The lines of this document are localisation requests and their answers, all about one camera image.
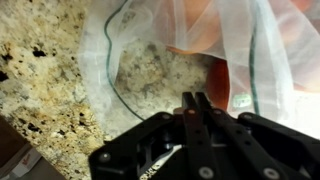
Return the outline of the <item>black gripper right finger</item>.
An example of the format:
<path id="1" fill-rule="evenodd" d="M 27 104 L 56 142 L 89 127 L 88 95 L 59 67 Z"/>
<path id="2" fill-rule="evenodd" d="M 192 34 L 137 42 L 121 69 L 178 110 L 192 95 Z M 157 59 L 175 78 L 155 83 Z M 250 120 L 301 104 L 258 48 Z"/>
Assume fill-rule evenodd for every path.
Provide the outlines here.
<path id="1" fill-rule="evenodd" d="M 195 93 L 195 100 L 200 110 L 205 111 L 211 108 L 210 102 L 208 101 L 206 95 L 202 92 Z"/>

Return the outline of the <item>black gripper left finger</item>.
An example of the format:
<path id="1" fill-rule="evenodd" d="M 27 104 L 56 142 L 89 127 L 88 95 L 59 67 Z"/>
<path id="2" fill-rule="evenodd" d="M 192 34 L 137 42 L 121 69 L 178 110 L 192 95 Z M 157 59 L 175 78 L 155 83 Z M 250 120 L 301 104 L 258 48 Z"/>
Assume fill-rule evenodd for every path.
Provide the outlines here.
<path id="1" fill-rule="evenodd" d="M 191 92 L 182 93 L 182 107 L 184 109 L 196 109 L 197 103 Z"/>

